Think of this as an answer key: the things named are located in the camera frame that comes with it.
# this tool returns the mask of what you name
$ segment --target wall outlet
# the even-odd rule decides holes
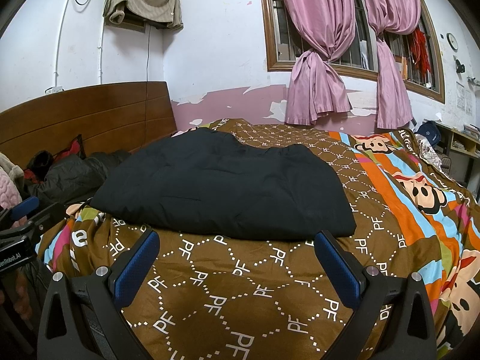
[[[63,86],[54,86],[53,88],[48,88],[46,91],[45,91],[45,94],[47,95],[51,95],[52,93],[57,93],[57,92],[61,92],[63,91]]]

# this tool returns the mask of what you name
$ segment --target white wall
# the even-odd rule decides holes
[[[457,81],[469,87],[467,76],[474,74],[470,55],[480,51],[473,39],[466,40],[465,25],[447,0],[425,2],[442,50],[446,104],[409,92],[414,116],[421,122],[441,112],[443,121],[451,126],[475,123],[476,99],[472,115],[468,115],[457,108],[456,90]],[[172,99],[191,97],[195,102],[206,92],[227,88],[288,85],[288,73],[266,71],[261,0],[181,0],[181,4],[185,28],[179,33],[165,34],[164,39],[165,79]],[[466,66],[462,75],[455,72],[447,32],[452,32],[460,45],[456,55]],[[353,78],[344,81],[347,89],[368,92],[366,102],[371,102],[375,82]]]
[[[442,113],[443,121],[461,127],[476,122],[457,108],[457,81],[471,90],[466,77],[480,78],[480,50],[447,0],[425,0],[442,50],[446,104],[409,93],[418,122]],[[0,39],[0,111],[42,96],[54,85],[58,30],[66,0],[27,0]],[[99,41],[104,28],[103,83],[146,79],[148,34],[103,27],[104,0],[91,0],[83,9],[69,0],[58,45],[58,85],[64,89],[99,83]],[[200,102],[207,92],[238,87],[288,85],[289,73],[267,72],[261,0],[181,0],[185,27],[181,31],[153,28],[150,39],[149,79],[165,79],[171,98],[180,103]],[[454,53],[446,33],[459,43]],[[455,73],[453,55],[466,66]],[[359,104],[375,106],[376,83],[344,78]]]
[[[0,112],[45,94],[55,84],[55,56],[67,0],[27,0],[0,39]],[[57,85],[65,90],[99,84],[104,0],[85,7],[69,0],[58,45]],[[145,34],[105,26],[103,83],[146,80]],[[163,79],[162,30],[152,28],[148,79]]]

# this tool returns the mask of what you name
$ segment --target wooden headboard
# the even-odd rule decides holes
[[[52,154],[82,135],[92,152],[132,151],[177,129],[167,84],[121,82],[71,89],[0,113],[0,152],[22,168],[40,150]]]

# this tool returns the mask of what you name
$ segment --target metal screw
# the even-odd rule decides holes
[[[412,279],[415,281],[421,281],[422,276],[418,272],[412,272]]]
[[[377,267],[368,266],[368,267],[367,267],[367,273],[368,273],[370,276],[376,276],[376,275],[378,275],[378,273],[380,273],[380,271],[377,269]]]
[[[108,271],[109,269],[106,266],[99,266],[95,273],[97,274],[97,276],[105,276]]]
[[[63,273],[62,272],[57,272],[53,275],[53,280],[54,281],[59,281],[61,278],[63,278]]]

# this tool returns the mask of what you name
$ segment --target wooden window frame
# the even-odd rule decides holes
[[[265,29],[265,44],[267,53],[267,71],[292,71],[295,62],[293,61],[278,61],[277,57],[277,42],[275,40],[275,24],[273,17],[272,0],[262,0],[263,11],[263,27]],[[430,13],[424,0],[421,0],[421,7],[425,24],[428,26],[430,36],[433,39],[433,53],[432,56],[437,65],[438,87],[439,92],[433,91],[422,85],[410,81],[404,81],[405,87],[408,91],[418,93],[420,95],[430,97],[440,103],[445,104],[445,80],[443,78],[442,54],[440,53],[440,46],[435,32],[434,24],[431,20]],[[378,81],[378,72],[366,69],[359,69],[357,67],[331,64],[331,67],[341,76],[354,77],[370,81]]]

